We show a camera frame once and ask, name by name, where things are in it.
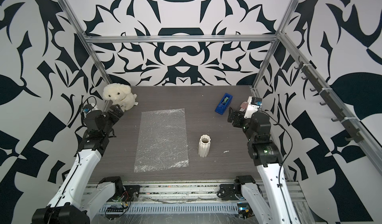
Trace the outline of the right electronics board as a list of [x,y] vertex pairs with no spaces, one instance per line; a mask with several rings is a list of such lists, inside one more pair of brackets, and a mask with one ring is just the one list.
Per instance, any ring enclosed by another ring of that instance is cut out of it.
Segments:
[[248,203],[238,203],[238,217],[244,220],[254,217],[254,213]]

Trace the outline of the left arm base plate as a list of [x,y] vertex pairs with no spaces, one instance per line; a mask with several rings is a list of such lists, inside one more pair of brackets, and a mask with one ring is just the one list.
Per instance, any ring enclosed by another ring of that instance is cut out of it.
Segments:
[[135,198],[139,197],[140,185],[124,185],[123,193],[121,195],[121,200],[123,202],[133,201]]

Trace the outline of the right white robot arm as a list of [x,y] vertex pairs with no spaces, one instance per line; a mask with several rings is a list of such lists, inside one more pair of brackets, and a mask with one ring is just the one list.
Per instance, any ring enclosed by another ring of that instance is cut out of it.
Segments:
[[264,191],[250,175],[238,176],[229,190],[220,189],[221,199],[236,197],[246,201],[238,208],[238,217],[255,217],[260,224],[299,224],[284,174],[283,158],[271,140],[269,116],[257,111],[250,118],[245,113],[229,109],[227,121],[241,128],[248,143],[248,153],[261,176]]

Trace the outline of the white plush toy dog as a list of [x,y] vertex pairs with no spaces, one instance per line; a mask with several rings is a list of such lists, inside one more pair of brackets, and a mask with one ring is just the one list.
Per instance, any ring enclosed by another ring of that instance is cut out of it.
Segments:
[[113,83],[104,87],[102,96],[113,105],[119,105],[125,112],[138,105],[137,95],[132,93],[129,85]]

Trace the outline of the white ribbed ceramic vase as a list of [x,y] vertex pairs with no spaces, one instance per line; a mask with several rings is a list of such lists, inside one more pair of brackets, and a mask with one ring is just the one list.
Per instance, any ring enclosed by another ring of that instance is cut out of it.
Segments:
[[210,144],[211,144],[211,138],[209,135],[204,134],[200,137],[199,140],[199,156],[200,157],[207,157],[209,151],[210,151]]

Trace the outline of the electronics board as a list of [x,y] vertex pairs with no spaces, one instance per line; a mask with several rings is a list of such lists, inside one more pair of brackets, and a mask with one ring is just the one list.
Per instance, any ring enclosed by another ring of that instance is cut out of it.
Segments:
[[129,207],[119,208],[117,206],[111,206],[108,207],[105,210],[104,217],[108,220],[114,220],[116,218],[122,217],[127,211],[129,210]]
[[244,220],[254,217],[254,213],[248,203],[238,203],[238,217]]

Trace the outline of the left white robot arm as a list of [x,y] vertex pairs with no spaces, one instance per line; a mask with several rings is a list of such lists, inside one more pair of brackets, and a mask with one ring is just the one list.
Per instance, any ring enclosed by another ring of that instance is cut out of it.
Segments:
[[114,137],[113,126],[123,116],[120,105],[112,105],[107,112],[93,110],[86,114],[86,137],[76,152],[75,162],[47,207],[37,209],[34,224],[89,224],[101,207],[111,198],[120,197],[124,187],[119,176],[103,178],[96,189],[85,198],[89,179]]

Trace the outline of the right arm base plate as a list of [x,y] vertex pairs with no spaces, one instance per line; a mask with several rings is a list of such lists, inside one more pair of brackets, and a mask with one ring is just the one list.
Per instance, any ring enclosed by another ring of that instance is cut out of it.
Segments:
[[240,200],[242,198],[239,184],[220,184],[217,196],[223,201]]

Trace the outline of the clear bubble wrap sheet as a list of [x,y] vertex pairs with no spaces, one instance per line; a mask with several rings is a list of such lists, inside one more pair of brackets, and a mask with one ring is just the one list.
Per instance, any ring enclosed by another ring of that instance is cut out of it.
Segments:
[[153,172],[189,166],[184,109],[143,112],[134,172]]

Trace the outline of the aluminium frame crossbar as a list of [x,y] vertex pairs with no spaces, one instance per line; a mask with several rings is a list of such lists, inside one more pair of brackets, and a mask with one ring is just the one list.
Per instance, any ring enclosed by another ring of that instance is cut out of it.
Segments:
[[275,41],[274,34],[261,35],[153,35],[153,36],[85,36],[87,43],[139,43],[139,42],[261,42]]

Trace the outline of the blue tape dispenser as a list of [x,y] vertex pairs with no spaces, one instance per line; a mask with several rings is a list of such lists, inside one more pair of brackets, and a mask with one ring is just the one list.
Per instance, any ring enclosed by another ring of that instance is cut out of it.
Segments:
[[217,105],[215,112],[220,114],[220,115],[223,115],[225,113],[225,111],[227,110],[227,108],[229,107],[232,99],[233,99],[232,95],[225,93],[224,96],[222,97],[221,101]]

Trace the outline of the flag print soda can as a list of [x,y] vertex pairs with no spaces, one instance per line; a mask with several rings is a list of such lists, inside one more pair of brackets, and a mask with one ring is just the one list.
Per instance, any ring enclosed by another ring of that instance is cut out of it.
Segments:
[[241,111],[245,111],[248,107],[248,103],[247,102],[243,102],[241,105],[240,105],[240,110]]

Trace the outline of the left electronics board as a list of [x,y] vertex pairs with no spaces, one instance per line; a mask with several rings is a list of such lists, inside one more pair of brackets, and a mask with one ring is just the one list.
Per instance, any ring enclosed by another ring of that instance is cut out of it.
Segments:
[[119,208],[117,206],[111,206],[108,207],[105,210],[104,217],[108,220],[114,220],[116,218],[122,217],[127,211],[129,210],[129,207]]

